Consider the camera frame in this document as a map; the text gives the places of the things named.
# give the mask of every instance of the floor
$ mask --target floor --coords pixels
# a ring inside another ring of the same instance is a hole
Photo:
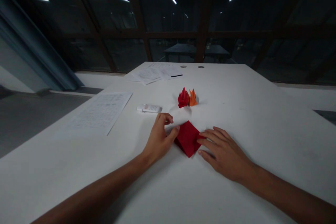
[[[91,97],[50,93],[43,97],[14,93],[0,100],[0,158]]]

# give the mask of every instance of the orange paper crane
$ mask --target orange paper crane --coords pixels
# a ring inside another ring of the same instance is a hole
[[[191,107],[191,106],[197,105],[196,94],[195,94],[194,89],[192,89],[192,92],[189,89],[189,92],[190,92],[189,106]]]

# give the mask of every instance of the curtain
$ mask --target curtain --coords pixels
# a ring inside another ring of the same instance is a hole
[[[15,0],[0,0],[0,35],[51,89],[83,86]]]

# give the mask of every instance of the red paper crane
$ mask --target red paper crane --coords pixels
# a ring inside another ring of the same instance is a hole
[[[179,108],[182,108],[182,107],[185,107],[188,105],[189,103],[189,94],[188,92],[186,91],[185,88],[183,88],[182,92],[179,94],[177,100],[178,100],[178,107]]]

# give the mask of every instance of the finger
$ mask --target finger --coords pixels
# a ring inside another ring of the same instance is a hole
[[[160,124],[160,125],[171,124],[171,123],[173,123],[173,117],[169,114],[161,114],[157,123]]]
[[[197,142],[201,145],[204,145],[207,147],[209,150],[211,150],[213,153],[215,153],[216,149],[218,148],[218,145],[210,142],[209,140],[206,139],[198,139]]]
[[[169,142],[173,143],[174,140],[175,140],[175,138],[176,138],[177,135],[179,134],[179,131],[180,131],[180,126],[177,125],[176,127],[174,127],[174,128],[171,130],[170,134],[166,137],[166,139],[167,139]]]
[[[226,137],[220,133],[219,131],[216,131],[216,130],[212,130],[212,129],[206,129],[205,132],[209,132],[209,133],[212,133],[214,134],[215,136],[217,136],[219,139],[223,140],[223,141],[227,141]]]
[[[217,165],[217,161],[208,152],[204,150],[199,150],[198,154],[200,154],[205,161],[207,161],[213,168],[215,168],[215,165]]]
[[[221,128],[218,128],[218,127],[215,127],[215,126],[213,128],[214,128],[214,130],[219,131],[220,133],[222,133],[227,139],[230,139],[230,140],[233,141],[232,137],[230,137],[230,135],[225,130],[223,130]]]
[[[223,141],[222,139],[218,138],[216,135],[214,135],[210,132],[207,132],[207,131],[201,132],[199,135],[202,136],[202,137],[209,138],[212,142],[214,142],[217,145],[220,145]]]

